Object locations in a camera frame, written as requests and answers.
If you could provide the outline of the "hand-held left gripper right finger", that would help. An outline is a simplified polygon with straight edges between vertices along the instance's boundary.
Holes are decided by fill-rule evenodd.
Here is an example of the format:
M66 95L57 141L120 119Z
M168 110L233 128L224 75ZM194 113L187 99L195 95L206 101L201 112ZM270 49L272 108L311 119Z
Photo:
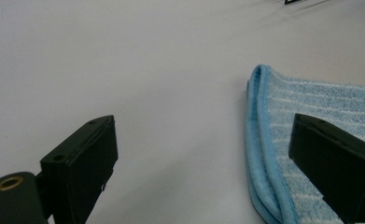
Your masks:
M288 156L345 223L365 223L365 142L331 123L294 117Z

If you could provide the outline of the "blue striped towel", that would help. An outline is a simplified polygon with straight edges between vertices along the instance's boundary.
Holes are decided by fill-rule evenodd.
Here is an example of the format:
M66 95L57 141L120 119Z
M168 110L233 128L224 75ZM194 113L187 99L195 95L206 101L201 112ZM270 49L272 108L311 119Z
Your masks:
M267 224L342 224L288 157L294 116L323 119L365 142L365 87L286 77L255 67L246 86L249 194Z

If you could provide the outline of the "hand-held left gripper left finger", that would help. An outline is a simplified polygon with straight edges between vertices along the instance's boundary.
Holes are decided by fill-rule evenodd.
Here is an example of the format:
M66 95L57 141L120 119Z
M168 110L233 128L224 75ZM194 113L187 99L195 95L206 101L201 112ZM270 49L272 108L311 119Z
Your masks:
M85 224L118 160L112 115L86 122L41 161L57 224Z

